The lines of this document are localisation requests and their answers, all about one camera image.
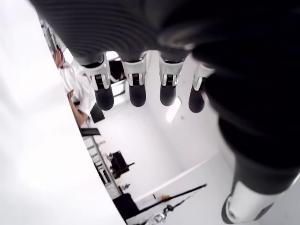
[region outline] black fingertip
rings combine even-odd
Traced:
[[[108,89],[98,89],[95,91],[97,105],[102,110],[110,110],[113,107],[114,99],[113,99],[113,91],[111,85]]]
[[[141,107],[146,102],[146,88],[145,85],[129,86],[129,97],[131,103],[135,107]]]
[[[164,106],[171,106],[173,105],[175,98],[176,98],[176,86],[163,86],[160,85],[160,102]]]
[[[204,105],[205,103],[202,97],[202,91],[196,91],[194,87],[192,87],[188,100],[188,107],[190,111],[192,111],[193,113],[199,113],[203,110]]]

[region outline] ceiling light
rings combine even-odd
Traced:
[[[181,100],[178,97],[176,97],[173,105],[171,105],[169,107],[168,112],[167,112],[166,119],[169,123],[171,123],[173,121],[173,119],[174,119],[176,113],[178,112],[180,106],[181,106]]]

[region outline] human arm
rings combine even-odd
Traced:
[[[73,101],[72,101],[72,96],[73,96],[73,90],[70,91],[68,94],[67,94],[67,97],[68,97],[68,100],[69,100],[69,103],[70,103],[70,106],[71,106],[71,109],[72,109],[72,112],[73,112],[73,115],[75,117],[75,120],[76,120],[76,123],[78,126],[82,126],[82,124],[84,124],[84,122],[86,121],[88,115],[81,112],[80,110],[78,110],[76,108],[76,106],[74,105]]]

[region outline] black equipment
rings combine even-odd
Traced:
[[[113,154],[109,154],[109,156],[111,158],[110,161],[112,163],[111,166],[112,174],[115,179],[118,179],[122,174],[128,172],[129,167],[135,164],[135,163],[131,163],[127,165],[120,151],[117,151]]]

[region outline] person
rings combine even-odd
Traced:
[[[76,123],[81,127],[96,103],[95,92],[84,70],[75,60],[68,64],[61,50],[56,49],[54,61],[62,77]]]

